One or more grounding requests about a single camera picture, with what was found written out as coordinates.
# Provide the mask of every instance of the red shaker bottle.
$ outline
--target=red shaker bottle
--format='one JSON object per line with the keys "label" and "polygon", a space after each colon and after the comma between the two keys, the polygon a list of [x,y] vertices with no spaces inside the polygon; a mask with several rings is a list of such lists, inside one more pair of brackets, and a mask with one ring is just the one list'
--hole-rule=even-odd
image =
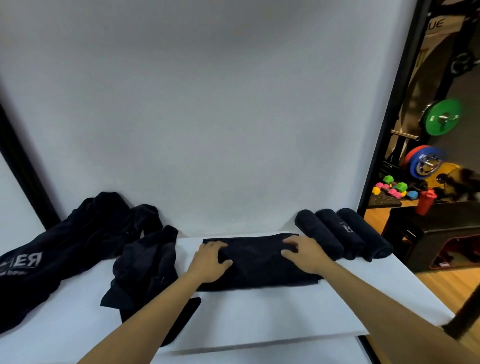
{"label": "red shaker bottle", "polygon": [[419,204],[417,205],[415,212],[419,215],[425,216],[436,198],[437,195],[433,190],[423,191],[420,194]]}

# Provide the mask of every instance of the blue weight plate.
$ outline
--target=blue weight plate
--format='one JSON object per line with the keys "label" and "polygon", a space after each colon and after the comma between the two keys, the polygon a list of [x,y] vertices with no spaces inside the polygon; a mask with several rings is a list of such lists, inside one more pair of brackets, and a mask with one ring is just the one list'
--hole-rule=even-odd
{"label": "blue weight plate", "polygon": [[423,180],[437,172],[443,163],[444,153],[437,148],[429,146],[419,150],[410,159],[410,174]]}

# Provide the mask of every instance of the crumpled black towel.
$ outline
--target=crumpled black towel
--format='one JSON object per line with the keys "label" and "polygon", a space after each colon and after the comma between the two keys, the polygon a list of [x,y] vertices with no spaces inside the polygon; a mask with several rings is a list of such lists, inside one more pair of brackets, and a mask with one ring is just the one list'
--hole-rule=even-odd
{"label": "crumpled black towel", "polygon": [[343,257],[343,245],[310,210],[302,210],[295,218],[295,225],[309,238],[315,239],[332,260]]}
{"label": "crumpled black towel", "polygon": [[2,255],[0,333],[20,324],[60,281],[119,255],[159,221],[155,207],[130,209],[119,194],[102,192],[30,243]]}
{"label": "crumpled black towel", "polygon": [[[115,279],[102,298],[101,306],[120,310],[122,322],[128,320],[147,303],[178,279],[175,270],[175,242],[178,230],[172,226],[125,245],[113,265]],[[170,344],[200,305],[200,298],[188,301],[162,346]]]}
{"label": "crumpled black towel", "polygon": [[322,277],[308,274],[281,255],[283,249],[296,251],[283,240],[294,234],[277,234],[254,238],[215,238],[208,242],[222,241],[227,248],[220,249],[218,262],[231,259],[233,265],[219,280],[202,284],[198,291],[227,291],[274,286],[306,286],[318,283]]}
{"label": "crumpled black towel", "polygon": [[393,246],[355,211],[343,208],[338,210],[337,214],[365,241],[362,257],[367,262],[386,258],[393,253]]}
{"label": "crumpled black towel", "polygon": [[325,224],[343,245],[343,257],[345,259],[354,260],[357,256],[361,256],[365,242],[334,210],[326,208],[317,211],[315,216]]}

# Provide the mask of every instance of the left arm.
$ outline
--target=left arm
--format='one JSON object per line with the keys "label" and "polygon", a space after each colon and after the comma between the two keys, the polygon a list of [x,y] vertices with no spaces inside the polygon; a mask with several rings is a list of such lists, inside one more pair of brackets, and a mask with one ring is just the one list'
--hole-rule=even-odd
{"label": "left arm", "polygon": [[78,364],[148,364],[202,283],[219,279],[232,261],[218,263],[222,242],[200,245],[188,268],[175,283],[95,346]]}

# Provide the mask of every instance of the rolled black towel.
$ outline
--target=rolled black towel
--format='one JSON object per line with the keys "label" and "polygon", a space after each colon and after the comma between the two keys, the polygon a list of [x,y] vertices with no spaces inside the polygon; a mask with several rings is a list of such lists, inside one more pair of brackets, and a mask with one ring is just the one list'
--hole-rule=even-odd
{"label": "rolled black towel", "polygon": [[315,239],[332,260],[343,257],[343,246],[332,232],[310,210],[302,210],[295,225],[309,238]]}
{"label": "rolled black towel", "polygon": [[343,208],[337,214],[365,241],[362,257],[367,262],[371,262],[372,259],[387,258],[393,253],[393,246],[355,211]]}
{"label": "rolled black towel", "polygon": [[326,208],[317,211],[315,216],[328,227],[343,245],[343,257],[345,259],[354,260],[357,256],[361,256],[365,242],[334,210]]}

